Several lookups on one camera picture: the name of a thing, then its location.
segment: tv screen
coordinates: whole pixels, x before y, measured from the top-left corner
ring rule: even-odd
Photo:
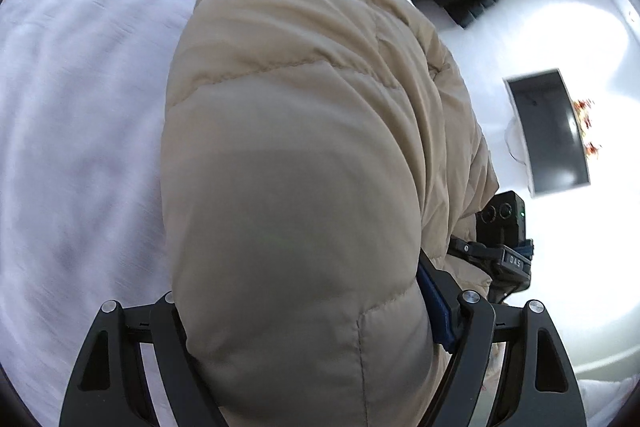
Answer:
[[[506,82],[529,153],[532,194],[589,184],[580,127],[560,72],[546,71]]]

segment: black camera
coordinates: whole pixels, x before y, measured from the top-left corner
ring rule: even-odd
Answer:
[[[492,279],[489,302],[502,302],[531,283],[533,241],[526,239],[524,201],[515,192],[496,194],[476,214],[477,241],[451,237],[447,253],[486,272]]]
[[[524,201],[513,190],[496,194],[476,214],[476,241],[487,247],[526,245]]]

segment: black mount bracket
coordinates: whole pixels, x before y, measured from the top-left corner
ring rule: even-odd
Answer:
[[[420,269],[425,302],[435,299],[448,313],[442,327],[449,328],[444,337],[453,356],[418,427],[468,426],[492,343],[501,342],[507,348],[489,427],[586,425],[575,375],[540,302],[524,308],[492,305],[474,291],[461,291],[424,252]],[[431,284],[425,285],[425,275]],[[136,308],[123,309],[116,301],[102,305],[71,374],[60,427],[158,427],[140,343],[154,345],[180,427],[228,427],[187,352],[171,293]]]

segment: silver bolt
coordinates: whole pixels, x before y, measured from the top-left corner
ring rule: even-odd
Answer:
[[[473,290],[466,290],[462,294],[462,298],[465,299],[465,301],[468,302],[469,304],[476,304],[476,302],[480,300],[480,296],[478,295],[478,292],[474,292]]]
[[[529,309],[534,313],[542,313],[545,310],[545,305],[540,301],[530,301]]]
[[[112,311],[114,311],[114,309],[116,309],[117,305],[118,304],[116,303],[116,301],[107,301],[100,307],[100,309],[104,313],[111,313]]]

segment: bed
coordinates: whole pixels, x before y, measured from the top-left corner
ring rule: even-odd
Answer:
[[[0,5],[0,361],[44,427],[57,425],[100,304],[145,304],[170,287],[159,143],[194,1]]]

